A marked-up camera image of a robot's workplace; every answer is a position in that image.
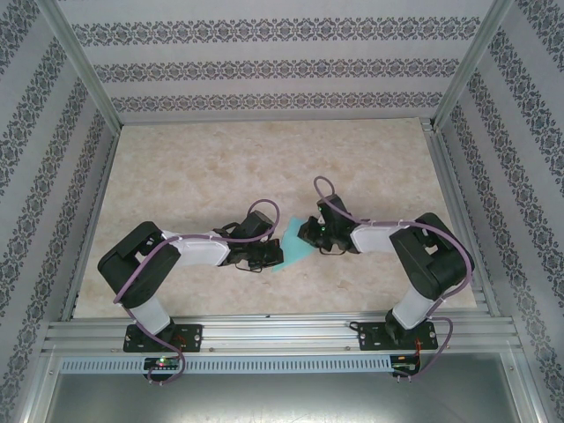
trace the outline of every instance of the marble tabletop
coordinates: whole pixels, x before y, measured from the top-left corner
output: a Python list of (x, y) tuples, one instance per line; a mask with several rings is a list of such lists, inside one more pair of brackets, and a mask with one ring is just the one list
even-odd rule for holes
[[(142, 221), (203, 233), (242, 221), (267, 197), (282, 211), (275, 233), (282, 237), (292, 216), (316, 213), (319, 174), (358, 217), (434, 212), (450, 226), (418, 119), (125, 126), (74, 316), (125, 315), (96, 264)], [(273, 217), (269, 207), (259, 210)], [(393, 253), (313, 254), (278, 272), (174, 269), (157, 295), (170, 315), (350, 312), (388, 310), (408, 285)], [(476, 307), (470, 287), (444, 307)]]

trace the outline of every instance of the vented metal strip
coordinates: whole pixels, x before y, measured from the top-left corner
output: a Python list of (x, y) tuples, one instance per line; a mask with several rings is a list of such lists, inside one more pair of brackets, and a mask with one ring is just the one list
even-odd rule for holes
[[(63, 360), (62, 375), (139, 375), (144, 357), (69, 357)], [(193, 375), (370, 373), (390, 372), (389, 355), (325, 357), (189, 357), (185, 373)], [(154, 374), (175, 373), (155, 370)]]

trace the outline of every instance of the damask wallpaper stripe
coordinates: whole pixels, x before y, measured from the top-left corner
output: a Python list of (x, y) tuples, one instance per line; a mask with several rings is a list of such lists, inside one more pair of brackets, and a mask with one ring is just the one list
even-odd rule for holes
[(560, 72), (564, 71), (564, 12), (555, 0), (518, 0), (537, 36), (552, 55)]
[(245, 95), (171, 95), (114, 98), (120, 112), (261, 110), (288, 108), (436, 107), (441, 93), (291, 93)]
[(0, 80), (16, 55), (19, 45), (39, 16), (39, 8), (33, 0), (13, 0), (2, 12), (0, 19)]
[(469, 40), (479, 18), (239, 19), (73, 25), (84, 47), (189, 42)]
[(94, 65), (100, 81), (198, 81), (254, 78), (452, 77), (458, 59), (263, 60)]
[(2, 423), (16, 417), (45, 322), (60, 317), (115, 142), (36, 4), (6, 3), (0, 5)]
[(17, 226), (12, 231), (14, 236), (8, 241), (5, 249), (7, 257), (0, 264), (0, 317), (4, 317), (4, 309), (10, 302), (11, 291), (19, 279), (19, 267), (27, 256), (39, 217), (45, 209), (67, 145), (71, 140), (72, 131), (74, 131), (87, 96), (86, 88), (78, 79), (43, 156), (37, 175), (33, 179), (33, 190), (27, 196), (26, 205), (22, 208)]
[(5, 187), (11, 181), (13, 169), (19, 163), (22, 148), (26, 147), (30, 130), (35, 126), (45, 101), (51, 93), (51, 88), (59, 76), (66, 61), (66, 55), (59, 42), (53, 38), (47, 51), (41, 58), (39, 68), (27, 86), (22, 101), (13, 113), (13, 119), (8, 123), (2, 134), (0, 156), (0, 201)]
[(128, 123), (431, 117), (491, 0), (290, 3), (60, 5)]
[(562, 130), (552, 117), (550, 109), (535, 89), (531, 75), (516, 53), (505, 31), (500, 30), (493, 38), (489, 51), (505, 78), (513, 98), (516, 100), (523, 119), (529, 124), (531, 135), (538, 148), (545, 155), (555, 181), (564, 196), (564, 144)]
[(516, 0), (442, 128), (496, 300), (516, 319), (549, 421), (564, 421), (561, 19), (557, 2)]

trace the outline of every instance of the white arm segment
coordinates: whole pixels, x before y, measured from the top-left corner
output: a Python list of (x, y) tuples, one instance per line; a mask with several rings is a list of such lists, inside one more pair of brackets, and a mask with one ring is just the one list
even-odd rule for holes
[[(351, 232), (352, 243), (360, 253), (369, 251), (393, 253), (395, 250), (390, 241), (390, 235), (401, 228), (401, 226), (360, 225)], [(393, 308), (392, 314), (399, 324), (409, 330), (425, 320), (427, 311), (433, 305), (433, 300), (424, 297), (413, 286), (410, 286), (404, 298)]]
[(390, 235), (401, 229), (401, 226), (385, 227), (360, 225), (351, 232), (351, 240), (359, 253), (380, 251), (383, 253), (394, 253)]
[(410, 286), (404, 298), (394, 306), (391, 313), (404, 329), (409, 330), (426, 319), (427, 311), (433, 305), (433, 300), (424, 297)]
[[(177, 234), (162, 231), (165, 238), (170, 238)], [(207, 232), (206, 236), (219, 236), (213, 231)], [(209, 239), (187, 238), (171, 242), (180, 251), (180, 258), (174, 265), (174, 268), (182, 266), (190, 266), (192, 264), (210, 264), (219, 266), (229, 255), (229, 247), (223, 241), (210, 241)], [(141, 304), (139, 307), (131, 308), (131, 313), (135, 316), (148, 331), (153, 335), (161, 332), (170, 324), (170, 316), (162, 307), (156, 295), (150, 300)]]
[[(172, 232), (162, 231), (165, 238), (176, 236)], [(205, 236), (217, 236), (213, 231), (202, 234)], [(219, 266), (229, 256), (229, 247), (223, 241), (201, 240), (198, 238), (186, 238), (179, 241), (171, 242), (180, 251), (180, 258), (174, 267), (190, 266), (192, 264), (210, 264)]]

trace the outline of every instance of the patterned wallpaper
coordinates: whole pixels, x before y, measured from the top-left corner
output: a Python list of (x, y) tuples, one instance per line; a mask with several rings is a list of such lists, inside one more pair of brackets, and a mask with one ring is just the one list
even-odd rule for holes
[(33, 0), (0, 5), (0, 422), (61, 317), (114, 138)]
[(563, 22), (557, 1), (515, 1), (442, 128), (549, 421), (564, 421)]
[(490, 4), (60, 2), (125, 123), (430, 117)]

